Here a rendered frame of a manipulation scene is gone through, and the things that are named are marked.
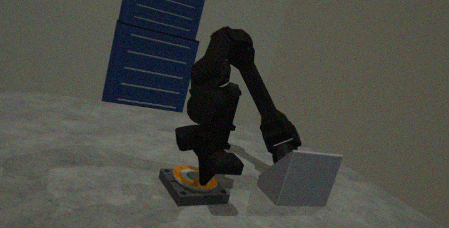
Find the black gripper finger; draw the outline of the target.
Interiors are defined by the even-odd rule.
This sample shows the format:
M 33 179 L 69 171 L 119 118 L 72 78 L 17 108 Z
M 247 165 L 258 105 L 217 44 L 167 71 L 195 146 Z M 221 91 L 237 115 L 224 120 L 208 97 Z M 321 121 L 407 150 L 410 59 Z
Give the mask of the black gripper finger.
M 205 156 L 208 153 L 202 153 L 202 152 L 198 152 L 196 149 L 193 149 L 194 153 L 198 156 Z M 202 169 L 202 162 L 200 161 L 200 159 L 198 158 L 198 163 L 199 163 L 199 184 L 200 184 L 200 179 L 201 179 L 201 169 Z
M 205 156 L 198 156 L 198 158 L 202 162 L 200 186 L 205 186 L 214 177 L 215 174 L 212 173 L 208 168 L 207 159 Z

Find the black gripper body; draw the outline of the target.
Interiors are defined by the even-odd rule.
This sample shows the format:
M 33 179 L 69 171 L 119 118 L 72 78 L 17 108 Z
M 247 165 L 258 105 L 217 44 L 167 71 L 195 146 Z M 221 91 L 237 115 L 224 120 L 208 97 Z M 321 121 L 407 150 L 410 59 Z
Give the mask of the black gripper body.
M 204 151 L 203 146 L 196 150 L 208 153 L 206 155 L 207 166 L 212 173 L 240 176 L 244 167 L 242 161 L 234 153 L 224 151 L 224 149 L 229 150 L 231 147 L 228 138 L 230 131 L 235 131 L 236 128 L 233 121 L 218 119 L 204 124 L 204 126 L 207 127 L 208 124 L 212 130 L 210 151 Z

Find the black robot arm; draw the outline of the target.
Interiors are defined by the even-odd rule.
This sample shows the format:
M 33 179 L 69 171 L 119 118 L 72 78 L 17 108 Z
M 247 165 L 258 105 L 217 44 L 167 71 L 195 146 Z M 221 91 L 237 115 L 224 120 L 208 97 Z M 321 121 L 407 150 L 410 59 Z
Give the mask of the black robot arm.
M 229 82 L 231 64 L 239 69 L 261 114 L 260 129 L 274 164 L 291 151 L 298 151 L 299 134 L 286 115 L 276 109 L 268 93 L 254 63 L 255 50 L 250 35 L 242 29 L 224 26 L 210 38 L 205 55 L 191 67 L 187 113 L 198 125 L 175 129 L 179 150 L 190 151 L 203 146 L 204 151 L 210 151 L 212 130 L 209 124 L 207 127 L 204 124 L 218 119 L 233 121 L 241 90 L 237 84 Z M 284 143 L 279 144 L 281 142 Z

